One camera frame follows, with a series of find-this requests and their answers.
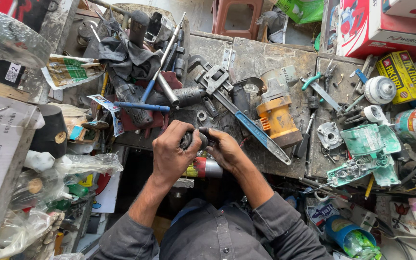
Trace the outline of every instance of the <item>floor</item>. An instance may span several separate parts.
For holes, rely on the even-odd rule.
[[[211,0],[105,0],[107,3],[143,4],[159,7],[170,11],[176,20],[186,12],[190,21],[190,29],[211,33],[213,27],[213,14],[211,13]],[[272,3],[264,1],[263,12],[269,11]],[[228,30],[246,30],[251,23],[252,10],[246,5],[232,5],[229,8],[226,21]],[[298,31],[294,28],[292,20],[289,21],[286,30],[286,44],[311,45],[312,33]]]

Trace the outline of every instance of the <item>man's right hand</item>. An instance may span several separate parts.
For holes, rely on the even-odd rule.
[[[240,148],[237,141],[228,133],[208,127],[199,127],[200,133],[205,134],[208,139],[215,144],[206,147],[206,151],[210,153],[223,167],[237,177],[244,171],[244,166],[252,166],[252,162]]]

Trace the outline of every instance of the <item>person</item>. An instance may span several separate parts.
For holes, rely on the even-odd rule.
[[[186,150],[179,147],[182,136],[193,131]],[[253,209],[253,217],[236,207],[217,210],[200,199],[191,200],[185,211],[165,232],[161,246],[151,228],[161,201],[176,180],[194,160],[200,148],[199,132],[215,145],[206,151],[232,173]],[[95,260],[179,260],[179,259],[254,259],[272,257],[259,242],[265,237],[275,257],[285,259],[332,260],[300,214],[278,193],[274,193],[227,133],[173,121],[152,143],[153,173],[127,214],[124,214],[99,240]]]

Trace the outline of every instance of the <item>gray cloth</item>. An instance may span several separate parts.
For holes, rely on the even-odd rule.
[[[95,260],[252,259],[272,260],[258,241],[270,242],[280,260],[332,260],[300,214],[278,193],[253,210],[250,219],[238,208],[215,209],[205,203],[178,219],[165,233],[159,252],[150,227],[123,215],[99,241]]]
[[[160,56],[163,52],[151,52],[137,47],[121,32],[120,40],[107,37],[99,43],[99,62],[108,63],[124,80],[130,77],[136,80],[151,80],[160,68]]]

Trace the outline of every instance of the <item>red plastic stool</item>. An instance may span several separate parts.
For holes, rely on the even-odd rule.
[[[211,33],[256,40],[258,37],[259,25],[255,24],[255,22],[261,16],[263,3],[264,0],[214,0],[213,6],[211,7],[211,12],[213,13],[213,29],[211,30]],[[229,6],[234,4],[248,5],[253,9],[250,28],[246,31],[225,29]]]

